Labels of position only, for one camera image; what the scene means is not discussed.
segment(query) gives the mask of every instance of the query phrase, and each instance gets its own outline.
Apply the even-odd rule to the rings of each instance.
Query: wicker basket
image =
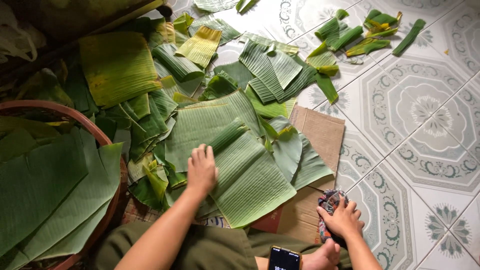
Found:
[[[110,145],[112,142],[110,139],[88,118],[86,118],[79,111],[65,107],[63,105],[42,101],[42,100],[15,100],[0,103],[0,115],[3,116],[24,116],[30,120],[37,120],[42,122],[60,122],[60,121],[77,121],[81,124],[86,130],[88,130],[100,144],[100,146]],[[70,256],[59,257],[49,259],[48,267],[49,270],[67,270],[73,266],[77,261],[79,261],[82,256],[88,253],[88,250],[94,245],[94,243],[99,239],[107,228],[112,216],[117,207],[117,203],[120,196],[120,190],[123,189],[122,186],[127,183],[127,166],[123,159],[120,159],[120,179],[119,187],[113,196],[105,216],[102,218],[100,223],[97,225],[95,230],[92,232],[88,238],[85,246],[78,254],[73,254]]]

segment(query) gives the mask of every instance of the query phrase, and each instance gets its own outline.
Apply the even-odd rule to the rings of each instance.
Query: phone screen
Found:
[[[300,256],[273,246],[270,249],[268,270],[300,270]]]

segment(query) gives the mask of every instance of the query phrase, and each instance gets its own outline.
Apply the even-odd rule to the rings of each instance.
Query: patterned cloth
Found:
[[[329,189],[324,192],[324,195],[318,198],[318,206],[322,207],[325,209],[330,215],[333,215],[333,212],[335,209],[338,207],[338,204],[340,202],[340,195],[345,198],[345,206],[348,205],[348,197],[345,192],[341,190],[333,190]],[[322,217],[320,217],[320,221],[318,221],[318,231],[320,232],[320,240],[322,243],[325,243],[325,241],[328,238],[332,238],[335,240],[335,242],[339,242],[340,237],[332,234],[326,224],[325,221],[323,220]]]

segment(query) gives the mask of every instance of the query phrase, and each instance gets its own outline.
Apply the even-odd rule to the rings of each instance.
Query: foot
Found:
[[[340,246],[332,239],[327,239],[319,249],[312,254],[302,256],[302,270],[338,270],[340,262]]]

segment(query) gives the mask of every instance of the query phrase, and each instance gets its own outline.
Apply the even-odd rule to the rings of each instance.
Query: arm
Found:
[[[365,223],[359,221],[360,210],[355,210],[357,203],[350,201],[345,207],[345,198],[340,197],[340,203],[332,216],[323,208],[317,207],[328,229],[345,239],[348,255],[354,270],[383,270],[373,256],[367,243],[363,240],[361,230]]]
[[[216,184],[212,147],[200,145],[188,159],[187,188],[125,254],[115,270],[167,270],[175,260],[198,207]]]

